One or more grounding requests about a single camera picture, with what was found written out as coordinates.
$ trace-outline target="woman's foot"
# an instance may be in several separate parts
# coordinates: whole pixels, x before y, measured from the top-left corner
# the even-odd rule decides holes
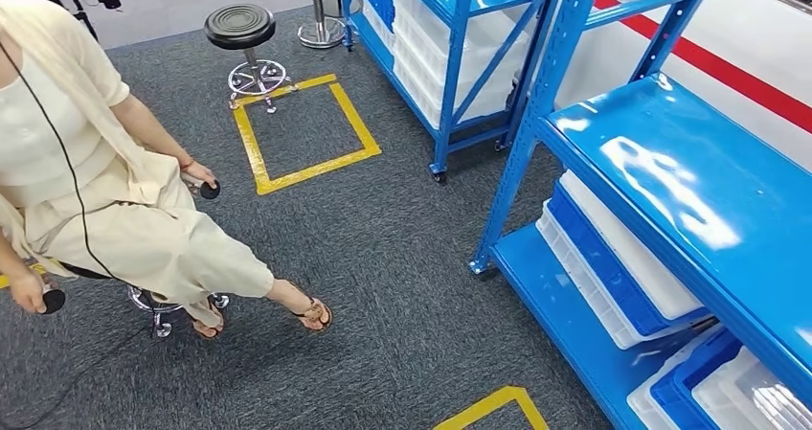
[[[332,321],[332,312],[330,312],[329,307],[325,306],[325,304],[318,299],[312,299],[310,301],[310,308],[305,312],[298,313],[291,310],[291,313],[299,317],[299,320],[302,321],[302,325],[314,331],[321,331],[327,328]]]
[[[214,328],[207,327],[200,320],[192,318],[192,326],[194,327],[194,330],[197,331],[204,339],[216,338],[220,332],[222,332],[223,326],[225,325],[225,318],[223,318],[223,314],[217,310],[217,307],[214,305],[209,305],[209,310],[214,312],[217,315],[217,318],[220,320],[220,323],[218,323]]]
[[[307,296],[299,287],[287,280],[274,281],[267,298],[285,306],[309,329],[320,331],[332,322],[332,312],[327,305]]]

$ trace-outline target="stanchion base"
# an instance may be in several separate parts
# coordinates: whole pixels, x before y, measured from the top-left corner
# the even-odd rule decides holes
[[[325,0],[325,16],[332,18],[341,18],[341,13],[338,10],[338,0]],[[350,14],[356,14],[363,9],[364,3],[361,0],[352,0],[350,2]]]
[[[308,21],[299,28],[299,41],[311,49],[329,49],[344,39],[344,22],[335,18],[325,18],[320,27],[315,21]]]

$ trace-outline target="metal pole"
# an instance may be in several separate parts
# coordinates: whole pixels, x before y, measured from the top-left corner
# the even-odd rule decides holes
[[[344,38],[344,22],[335,18],[325,18],[323,0],[313,0],[315,20],[299,28],[299,40],[311,49],[329,49],[341,43]]]

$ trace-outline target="black cable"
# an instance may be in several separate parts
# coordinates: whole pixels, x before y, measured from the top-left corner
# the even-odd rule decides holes
[[[20,71],[20,68],[17,66],[17,64],[14,62],[14,60],[11,59],[11,55],[9,54],[9,51],[6,50],[6,46],[3,45],[2,42],[0,42],[0,50],[3,51],[3,54],[9,60],[9,63],[11,63],[11,67],[14,68],[14,71],[16,71],[17,75],[23,81],[26,88],[28,88],[28,91],[31,93],[32,97],[34,97],[34,101],[39,106],[39,110],[42,111],[42,115],[45,117],[45,120],[48,122],[48,125],[53,130],[54,135],[56,135],[56,139],[59,141],[59,146],[62,148],[62,153],[65,155],[65,161],[68,164],[68,169],[70,170],[71,175],[73,176],[74,189],[75,189],[75,192],[76,192],[77,200],[79,201],[79,207],[81,208],[81,226],[82,226],[82,229],[84,231],[84,247],[87,249],[87,253],[104,270],[104,272],[107,273],[107,275],[111,279],[117,280],[119,282],[124,282],[122,279],[119,279],[118,277],[113,275],[113,273],[110,272],[110,269],[108,269],[107,266],[104,265],[104,263],[99,258],[96,257],[96,255],[93,253],[93,250],[90,248],[90,235],[87,232],[87,212],[86,212],[85,207],[84,207],[84,200],[82,200],[81,194],[79,193],[79,179],[77,178],[77,174],[76,174],[76,170],[74,169],[74,165],[71,162],[71,157],[68,154],[68,148],[65,146],[64,141],[62,141],[62,137],[59,135],[59,132],[56,130],[56,126],[51,121],[51,118],[48,116],[48,112],[45,110],[45,106],[42,105],[42,102],[39,100],[39,97],[34,92],[34,89],[28,83],[28,80],[25,78],[25,76],[23,76],[22,71]],[[122,343],[117,345],[116,348],[113,349],[112,351],[110,351],[107,355],[103,356],[98,362],[94,363],[93,365],[91,365],[91,366],[87,367],[86,369],[84,369],[81,373],[77,374],[76,377],[74,377],[74,379],[62,391],[62,393],[61,393],[61,395],[59,397],[59,400],[56,401],[56,404],[54,405],[54,407],[52,407],[50,410],[48,410],[45,414],[43,414],[34,423],[32,423],[32,424],[30,424],[28,426],[24,426],[24,427],[13,427],[11,425],[8,425],[7,423],[5,423],[3,420],[0,419],[0,427],[2,427],[4,430],[25,430],[25,429],[29,429],[29,428],[32,428],[32,427],[38,425],[45,418],[50,416],[59,407],[59,405],[62,403],[62,401],[65,399],[65,397],[68,396],[68,393],[73,389],[73,387],[77,384],[79,379],[81,379],[81,377],[85,373],[87,373],[90,369],[92,369],[95,366],[97,366],[98,364],[100,364],[102,361],[106,360],[111,354],[115,353],[118,349],[123,347],[124,344],[129,342],[131,339],[133,339],[135,336],[140,334],[145,329],[151,328],[150,332],[154,332],[154,330],[155,330],[155,326],[154,326],[155,307],[152,304],[152,301],[149,299],[148,296],[145,297],[145,299],[147,300],[147,303],[149,304],[149,308],[152,311],[152,321],[151,321],[152,325],[150,325],[149,327],[143,327],[143,328],[138,329],[138,331],[136,331],[135,333],[133,333],[132,335],[130,335],[129,337],[124,339]]]
[[[13,425],[9,425],[9,424],[8,424],[7,422],[5,422],[4,420],[0,419],[0,428],[2,428],[3,430],[29,430],[29,429],[31,429],[31,428],[36,427],[36,426],[37,426],[37,425],[39,425],[40,423],[42,423],[42,421],[43,421],[43,420],[45,420],[45,419],[49,418],[49,417],[50,417],[50,416],[51,416],[51,415],[52,415],[52,414],[53,414],[53,413],[54,413],[54,412],[55,412],[57,409],[59,409],[59,405],[61,405],[61,404],[62,404],[62,401],[64,401],[64,400],[65,400],[65,398],[68,396],[68,393],[70,393],[70,391],[71,391],[71,390],[73,390],[73,388],[74,388],[74,387],[75,387],[75,386],[76,386],[76,385],[79,383],[79,380],[80,380],[80,379],[82,379],[82,377],[83,377],[83,376],[84,376],[84,375],[85,375],[87,372],[89,372],[90,370],[92,370],[92,369],[96,368],[97,366],[99,366],[99,365],[100,365],[100,363],[101,363],[102,361],[105,361],[105,360],[106,360],[106,359],[108,359],[110,356],[112,356],[114,353],[116,353],[117,351],[119,351],[119,350],[120,350],[122,347],[124,347],[124,346],[125,346],[127,343],[129,343],[129,341],[133,340],[133,339],[135,338],[135,336],[137,336],[137,335],[141,334],[141,333],[142,333],[142,332],[144,332],[144,330],[145,330],[145,329],[147,329],[147,328],[148,328],[148,327],[141,327],[139,330],[137,330],[137,331],[135,331],[134,333],[130,334],[129,336],[127,336],[127,337],[126,337],[126,339],[124,339],[124,340],[123,340],[122,342],[120,342],[120,343],[119,343],[119,344],[118,344],[116,347],[114,347],[113,349],[111,349],[111,350],[110,350],[108,353],[106,353],[106,354],[105,354],[105,355],[104,355],[102,358],[100,358],[100,359],[99,359],[99,361],[97,361],[96,363],[94,363],[94,364],[92,364],[92,365],[88,366],[87,368],[85,368],[84,370],[82,370],[80,373],[78,373],[77,375],[75,375],[75,376],[74,376],[74,378],[73,378],[73,379],[71,379],[70,383],[68,383],[68,385],[67,385],[67,386],[66,386],[64,389],[62,389],[61,394],[59,394],[59,399],[57,399],[57,400],[56,400],[56,403],[54,404],[54,406],[52,406],[52,407],[51,407],[51,409],[49,409],[48,411],[46,411],[46,412],[45,412],[45,414],[43,414],[42,416],[40,416],[40,417],[39,417],[37,420],[35,420],[33,423],[30,423],[30,424],[28,424],[28,425],[21,426],[21,427],[15,427],[15,426],[13,426]]]

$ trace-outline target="cream cardigan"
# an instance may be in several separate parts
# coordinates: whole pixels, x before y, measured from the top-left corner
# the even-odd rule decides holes
[[[161,178],[148,169],[146,150],[136,144],[110,110],[129,96],[129,87],[85,27],[64,8],[45,0],[0,0],[0,30],[74,100],[88,122],[126,161],[133,198],[144,203],[157,198]],[[25,238],[22,215],[2,196],[0,226],[21,258],[34,258],[50,272],[70,275],[34,252]]]

